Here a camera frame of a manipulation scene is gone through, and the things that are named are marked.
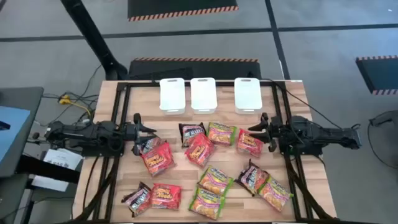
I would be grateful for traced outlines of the white plastic bin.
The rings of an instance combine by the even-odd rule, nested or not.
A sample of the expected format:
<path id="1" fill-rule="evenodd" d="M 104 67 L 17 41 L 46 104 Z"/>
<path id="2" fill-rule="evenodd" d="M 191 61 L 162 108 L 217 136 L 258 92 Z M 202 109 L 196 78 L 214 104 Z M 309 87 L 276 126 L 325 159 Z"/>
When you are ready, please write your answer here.
<path id="1" fill-rule="evenodd" d="M 164 78 L 160 85 L 160 110 L 167 115 L 183 114 L 186 107 L 185 80 Z"/>
<path id="2" fill-rule="evenodd" d="M 218 106 L 214 78 L 190 80 L 191 108 L 195 114 L 212 114 Z"/>
<path id="3" fill-rule="evenodd" d="M 236 78 L 234 80 L 234 105 L 237 114 L 261 112 L 261 85 L 257 78 Z"/>

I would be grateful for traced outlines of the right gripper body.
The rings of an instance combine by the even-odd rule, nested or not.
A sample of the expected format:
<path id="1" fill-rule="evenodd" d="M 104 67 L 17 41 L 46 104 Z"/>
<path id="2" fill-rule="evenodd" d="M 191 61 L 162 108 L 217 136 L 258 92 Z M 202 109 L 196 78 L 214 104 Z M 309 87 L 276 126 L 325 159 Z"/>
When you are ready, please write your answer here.
<path id="1" fill-rule="evenodd" d="M 280 120 L 279 117 L 271 118 L 271 134 L 272 134 L 271 146 L 276 146 L 275 138 L 278 138 L 280 136 L 279 129 L 281 126 L 282 126 L 282 121 Z"/>

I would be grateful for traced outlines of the yellow power plug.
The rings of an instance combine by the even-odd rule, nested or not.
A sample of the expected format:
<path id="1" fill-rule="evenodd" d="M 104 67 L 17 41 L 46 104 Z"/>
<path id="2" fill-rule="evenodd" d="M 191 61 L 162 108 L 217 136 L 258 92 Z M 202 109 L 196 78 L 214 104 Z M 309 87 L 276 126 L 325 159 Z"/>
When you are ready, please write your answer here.
<path id="1" fill-rule="evenodd" d="M 78 107 L 78 108 L 81 108 L 81 109 L 83 109 L 83 110 L 86 111 L 86 113 L 87 113 L 87 115 L 88 115 L 89 117 L 91 117 L 91 112 L 90 112 L 90 110 L 89 110 L 87 107 L 84 107 L 84 106 L 79 105 L 79 104 L 77 104 L 77 103 L 73 103 L 68 95 L 62 95 L 62 96 L 59 98 L 58 103 L 61 104 L 61 105 L 72 105 L 72 106 L 76 106 L 76 107 Z"/>

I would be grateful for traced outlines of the black desk leg bar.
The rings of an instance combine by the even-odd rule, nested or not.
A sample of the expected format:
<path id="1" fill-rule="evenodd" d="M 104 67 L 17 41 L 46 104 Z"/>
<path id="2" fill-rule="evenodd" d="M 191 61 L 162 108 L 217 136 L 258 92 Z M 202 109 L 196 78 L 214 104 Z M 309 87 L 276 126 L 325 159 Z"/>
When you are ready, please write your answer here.
<path id="1" fill-rule="evenodd" d="M 80 172 L 76 170 L 57 166 L 25 155 L 22 155 L 19 159 L 16 173 L 33 174 L 74 184 L 77 184 L 80 178 Z"/>

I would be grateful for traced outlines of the blue sheet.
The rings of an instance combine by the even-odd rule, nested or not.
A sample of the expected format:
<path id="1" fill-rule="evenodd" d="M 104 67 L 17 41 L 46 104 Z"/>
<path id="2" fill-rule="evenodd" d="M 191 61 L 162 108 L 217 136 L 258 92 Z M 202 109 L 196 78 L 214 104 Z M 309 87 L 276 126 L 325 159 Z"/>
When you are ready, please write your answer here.
<path id="1" fill-rule="evenodd" d="M 10 150 L 29 115 L 29 110 L 0 106 L 0 123 L 9 125 L 8 129 L 0 128 L 0 162 Z"/>

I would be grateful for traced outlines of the black mat striped edge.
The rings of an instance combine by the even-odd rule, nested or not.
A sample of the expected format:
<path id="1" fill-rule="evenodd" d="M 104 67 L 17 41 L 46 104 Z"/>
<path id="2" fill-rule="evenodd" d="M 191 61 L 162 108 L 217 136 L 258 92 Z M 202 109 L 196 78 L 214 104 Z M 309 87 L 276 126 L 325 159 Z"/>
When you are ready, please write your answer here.
<path id="1" fill-rule="evenodd" d="M 131 80 L 161 80 L 163 78 L 235 78 L 261 79 L 260 64 L 251 58 L 136 58 L 130 63 Z"/>
<path id="2" fill-rule="evenodd" d="M 128 0 L 130 22 L 237 11 L 236 0 Z"/>
<path id="3" fill-rule="evenodd" d="M 398 95 L 398 56 L 357 57 L 356 65 L 373 95 Z"/>

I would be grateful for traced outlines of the white plain paper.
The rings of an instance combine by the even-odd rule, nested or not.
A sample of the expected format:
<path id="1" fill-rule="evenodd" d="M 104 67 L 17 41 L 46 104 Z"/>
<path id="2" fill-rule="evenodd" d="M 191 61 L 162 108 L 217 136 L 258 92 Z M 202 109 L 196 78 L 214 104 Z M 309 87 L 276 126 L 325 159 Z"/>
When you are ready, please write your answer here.
<path id="1" fill-rule="evenodd" d="M 48 177 L 35 176 L 33 178 L 32 185 L 35 187 L 65 192 L 68 187 L 68 182 L 55 180 Z"/>

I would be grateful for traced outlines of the red Saucy Noodle pack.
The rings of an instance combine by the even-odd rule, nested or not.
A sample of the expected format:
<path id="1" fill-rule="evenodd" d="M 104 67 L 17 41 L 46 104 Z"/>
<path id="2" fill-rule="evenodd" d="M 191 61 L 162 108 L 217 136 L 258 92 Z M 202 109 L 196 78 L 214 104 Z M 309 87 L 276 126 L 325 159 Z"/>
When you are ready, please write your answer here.
<path id="1" fill-rule="evenodd" d="M 214 151 L 215 145 L 201 133 L 192 139 L 185 155 L 190 162 L 204 168 Z"/>
<path id="2" fill-rule="evenodd" d="M 148 153 L 141 155 L 141 158 L 152 177 L 176 165 L 168 142 L 156 146 Z"/>
<path id="3" fill-rule="evenodd" d="M 152 208 L 178 210 L 182 199 L 182 187 L 170 184 L 154 184 L 151 191 Z"/>
<path id="4" fill-rule="evenodd" d="M 250 154 L 254 157 L 260 157 L 264 143 L 251 136 L 251 133 L 240 129 L 236 150 L 240 153 Z"/>

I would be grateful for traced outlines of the dark chair base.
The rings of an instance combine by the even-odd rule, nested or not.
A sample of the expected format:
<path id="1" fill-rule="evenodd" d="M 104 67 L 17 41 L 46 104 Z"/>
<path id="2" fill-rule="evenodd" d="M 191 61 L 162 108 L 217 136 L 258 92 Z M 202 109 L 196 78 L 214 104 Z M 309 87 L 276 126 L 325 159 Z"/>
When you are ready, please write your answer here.
<path id="1" fill-rule="evenodd" d="M 378 127 L 384 123 L 392 122 L 395 128 L 398 128 L 398 110 L 383 112 L 369 120 L 371 126 Z"/>

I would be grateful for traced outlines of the white printed paper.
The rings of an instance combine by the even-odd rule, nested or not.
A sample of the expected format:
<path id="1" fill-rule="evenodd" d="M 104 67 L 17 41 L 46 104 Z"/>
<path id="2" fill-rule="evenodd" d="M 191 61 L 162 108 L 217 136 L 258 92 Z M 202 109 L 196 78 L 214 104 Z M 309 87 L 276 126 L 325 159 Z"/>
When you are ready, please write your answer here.
<path id="1" fill-rule="evenodd" d="M 71 152 L 67 149 L 49 149 L 44 156 L 43 161 L 56 166 L 61 166 L 71 170 L 75 170 L 83 159 L 80 154 Z"/>

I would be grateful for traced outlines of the dark grey desk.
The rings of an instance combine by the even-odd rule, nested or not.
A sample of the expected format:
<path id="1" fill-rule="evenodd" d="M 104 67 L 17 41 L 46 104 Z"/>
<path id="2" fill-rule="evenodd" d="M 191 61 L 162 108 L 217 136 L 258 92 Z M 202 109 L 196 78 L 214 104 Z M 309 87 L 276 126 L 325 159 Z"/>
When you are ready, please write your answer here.
<path id="1" fill-rule="evenodd" d="M 0 88 L 0 106 L 27 110 L 29 114 L 12 141 L 9 150 L 0 160 L 0 178 L 16 173 L 17 165 L 24 151 L 27 138 L 36 117 L 43 87 Z"/>

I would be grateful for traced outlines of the black Fire Noodle pack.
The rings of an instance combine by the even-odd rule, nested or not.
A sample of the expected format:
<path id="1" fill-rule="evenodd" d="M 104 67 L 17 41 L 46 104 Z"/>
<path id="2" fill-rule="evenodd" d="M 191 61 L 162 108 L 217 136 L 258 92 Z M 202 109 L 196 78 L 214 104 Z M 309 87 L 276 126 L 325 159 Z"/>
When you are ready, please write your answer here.
<path id="1" fill-rule="evenodd" d="M 269 173 L 255 165 L 250 159 L 248 165 L 242 170 L 234 182 L 246 189 L 253 197 L 257 194 L 260 186 L 269 178 Z"/>
<path id="2" fill-rule="evenodd" d="M 150 196 L 151 188 L 145 183 L 140 182 L 137 190 L 125 195 L 121 203 L 128 206 L 132 213 L 132 217 L 135 218 L 151 207 Z"/>
<path id="3" fill-rule="evenodd" d="M 203 123 L 200 124 L 182 124 L 178 125 L 181 140 L 182 140 L 182 147 L 188 147 L 192 141 L 192 139 L 200 133 L 206 134 L 205 127 Z"/>
<path id="4" fill-rule="evenodd" d="M 145 140 L 142 143 L 139 143 L 137 146 L 139 155 L 141 154 L 146 154 L 149 151 L 153 150 L 153 148 L 164 144 L 165 142 L 167 142 L 166 140 L 158 137 L 158 136 L 153 136 L 153 138 L 149 139 L 149 140 Z"/>

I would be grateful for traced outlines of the green Maruchan noodle pack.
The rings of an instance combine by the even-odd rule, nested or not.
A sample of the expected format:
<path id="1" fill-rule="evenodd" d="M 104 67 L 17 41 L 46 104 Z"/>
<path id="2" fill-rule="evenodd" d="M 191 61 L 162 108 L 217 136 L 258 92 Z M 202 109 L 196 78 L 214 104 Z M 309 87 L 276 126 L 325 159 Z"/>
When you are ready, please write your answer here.
<path id="1" fill-rule="evenodd" d="M 277 211 L 281 212 L 285 204 L 294 196 L 275 178 L 269 176 L 259 187 L 257 193 Z"/>
<path id="2" fill-rule="evenodd" d="M 209 122 L 207 137 L 214 144 L 232 146 L 235 140 L 236 131 L 236 126 Z"/>
<path id="3" fill-rule="evenodd" d="M 233 178 L 220 169 L 208 166 L 197 184 L 214 194 L 225 196 L 233 184 Z"/>
<path id="4" fill-rule="evenodd" d="M 224 196 L 214 194 L 202 187 L 197 187 L 188 209 L 212 220 L 217 220 L 224 207 L 224 202 Z"/>

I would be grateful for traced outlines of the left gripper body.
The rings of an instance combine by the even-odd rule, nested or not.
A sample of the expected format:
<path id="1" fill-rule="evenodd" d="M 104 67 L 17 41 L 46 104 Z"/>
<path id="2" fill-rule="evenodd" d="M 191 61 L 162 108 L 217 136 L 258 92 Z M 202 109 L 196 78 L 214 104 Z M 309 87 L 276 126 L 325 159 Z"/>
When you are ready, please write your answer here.
<path id="1" fill-rule="evenodd" d="M 132 123 L 125 123 L 123 126 L 123 140 L 135 141 L 137 137 L 136 125 Z"/>

